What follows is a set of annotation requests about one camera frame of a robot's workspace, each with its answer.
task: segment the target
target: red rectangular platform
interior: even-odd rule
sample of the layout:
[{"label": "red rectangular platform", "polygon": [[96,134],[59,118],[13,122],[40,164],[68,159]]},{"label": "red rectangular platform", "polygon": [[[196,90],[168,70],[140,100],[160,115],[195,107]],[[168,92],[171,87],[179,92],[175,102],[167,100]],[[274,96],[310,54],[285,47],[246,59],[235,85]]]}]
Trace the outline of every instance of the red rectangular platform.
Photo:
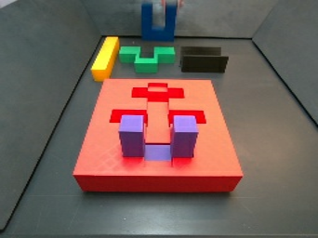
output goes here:
[{"label": "red rectangular platform", "polygon": [[[167,103],[167,101],[168,107],[162,117],[158,115],[162,108],[155,116],[150,115],[148,108],[152,111],[155,106],[150,103]],[[115,119],[115,116],[120,116],[120,112],[147,114],[146,138],[154,139],[158,138],[158,135],[151,134],[155,133],[155,120],[162,131],[166,121],[163,118],[167,118],[167,127],[171,127],[168,115],[195,115],[199,136],[194,158],[172,158],[171,161],[146,161],[142,157],[123,158],[118,134],[119,121]],[[106,80],[73,176],[81,189],[88,192],[234,190],[243,175],[211,82],[166,79]]]}]

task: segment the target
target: green block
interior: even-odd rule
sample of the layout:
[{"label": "green block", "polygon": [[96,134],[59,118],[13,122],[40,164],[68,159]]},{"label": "green block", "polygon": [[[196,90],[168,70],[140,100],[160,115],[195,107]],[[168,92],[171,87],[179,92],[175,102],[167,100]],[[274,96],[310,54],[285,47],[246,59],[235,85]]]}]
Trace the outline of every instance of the green block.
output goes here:
[{"label": "green block", "polygon": [[140,55],[135,57],[134,70],[136,73],[158,73],[158,57],[140,58]]},{"label": "green block", "polygon": [[174,47],[155,47],[154,55],[158,56],[159,63],[174,63],[175,62],[175,50]]},{"label": "green block", "polygon": [[140,46],[123,46],[119,50],[119,61],[122,63],[134,63],[135,56],[139,56],[140,52]]}]

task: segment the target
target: purple pillar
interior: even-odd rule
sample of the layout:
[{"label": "purple pillar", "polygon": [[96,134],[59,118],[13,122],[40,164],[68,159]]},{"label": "purple pillar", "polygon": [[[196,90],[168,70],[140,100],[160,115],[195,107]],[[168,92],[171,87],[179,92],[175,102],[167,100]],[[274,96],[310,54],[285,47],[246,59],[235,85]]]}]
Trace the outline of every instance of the purple pillar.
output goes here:
[{"label": "purple pillar", "polygon": [[199,134],[196,119],[192,115],[175,115],[171,131],[171,157],[192,158]]},{"label": "purple pillar", "polygon": [[171,161],[170,145],[146,145],[144,160]]},{"label": "purple pillar", "polygon": [[119,138],[123,157],[144,157],[143,115],[122,115]]}]

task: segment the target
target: black block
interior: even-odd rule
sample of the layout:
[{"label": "black block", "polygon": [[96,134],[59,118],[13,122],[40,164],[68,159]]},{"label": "black block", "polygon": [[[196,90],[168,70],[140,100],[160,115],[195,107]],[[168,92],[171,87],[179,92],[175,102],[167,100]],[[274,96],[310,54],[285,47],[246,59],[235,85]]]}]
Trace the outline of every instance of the black block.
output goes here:
[{"label": "black block", "polygon": [[220,47],[182,47],[182,72],[224,73],[227,56],[220,55]]}]

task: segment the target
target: metal wall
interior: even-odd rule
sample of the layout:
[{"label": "metal wall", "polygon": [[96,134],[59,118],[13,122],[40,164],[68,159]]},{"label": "metal wall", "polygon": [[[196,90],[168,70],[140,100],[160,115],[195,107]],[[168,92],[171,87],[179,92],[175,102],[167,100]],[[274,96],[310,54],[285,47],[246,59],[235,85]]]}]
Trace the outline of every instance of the metal wall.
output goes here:
[{"label": "metal wall", "polygon": [[318,1],[281,0],[254,42],[318,124]]},{"label": "metal wall", "polygon": [[16,0],[0,0],[0,8],[15,2]]},{"label": "metal wall", "polygon": [[[278,0],[184,0],[176,19],[178,36],[253,38]],[[143,0],[81,0],[103,35],[140,35]],[[154,18],[164,17],[154,0]]]},{"label": "metal wall", "polygon": [[0,230],[99,37],[79,0],[24,0],[0,9]]}]

